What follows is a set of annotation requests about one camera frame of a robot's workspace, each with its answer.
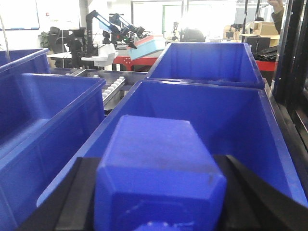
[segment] person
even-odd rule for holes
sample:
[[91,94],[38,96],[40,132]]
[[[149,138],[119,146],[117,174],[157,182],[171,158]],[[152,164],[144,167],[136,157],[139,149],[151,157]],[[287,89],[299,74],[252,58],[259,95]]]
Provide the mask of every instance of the person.
[[271,14],[271,16],[274,20],[275,27],[280,34],[282,17],[284,12],[282,0],[268,0],[268,4],[274,8],[274,12]]

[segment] person's hand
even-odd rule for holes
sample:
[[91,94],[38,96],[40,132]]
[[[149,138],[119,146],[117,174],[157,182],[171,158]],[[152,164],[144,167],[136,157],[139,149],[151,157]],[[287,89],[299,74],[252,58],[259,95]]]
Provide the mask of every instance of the person's hand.
[[278,13],[283,10],[282,0],[268,0],[268,4],[273,6],[274,13]]

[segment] red table frame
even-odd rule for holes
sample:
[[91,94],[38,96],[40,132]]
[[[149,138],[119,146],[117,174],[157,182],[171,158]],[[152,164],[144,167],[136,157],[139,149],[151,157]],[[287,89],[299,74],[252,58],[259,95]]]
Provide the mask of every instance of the red table frame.
[[[152,66],[157,57],[142,57],[139,59],[131,60],[129,56],[118,56],[114,60],[114,64],[123,64],[127,71],[132,71],[134,65],[148,65]],[[260,71],[274,71],[276,62],[264,62],[256,60]]]

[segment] black metal rack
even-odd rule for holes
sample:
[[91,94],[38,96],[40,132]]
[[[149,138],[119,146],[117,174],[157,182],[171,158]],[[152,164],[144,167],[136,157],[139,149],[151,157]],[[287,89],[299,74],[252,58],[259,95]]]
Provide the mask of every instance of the black metal rack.
[[308,198],[308,6],[290,0],[282,26],[279,60],[270,100]]

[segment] blue storage crate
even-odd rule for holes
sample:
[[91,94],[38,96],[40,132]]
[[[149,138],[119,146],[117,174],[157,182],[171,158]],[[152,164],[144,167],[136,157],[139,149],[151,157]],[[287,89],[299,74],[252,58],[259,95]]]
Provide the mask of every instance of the blue storage crate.
[[0,77],[0,230],[13,230],[104,119],[104,79]]
[[308,206],[264,90],[157,80],[137,82],[44,192],[76,157],[102,156],[123,115],[190,121],[211,154],[231,154],[274,188]]
[[94,227],[133,231],[155,221],[212,231],[225,189],[190,122],[126,115],[98,166]]
[[264,89],[246,43],[170,43],[146,78]]
[[0,51],[0,77],[21,73],[50,73],[47,48],[10,51],[8,62],[6,51]]

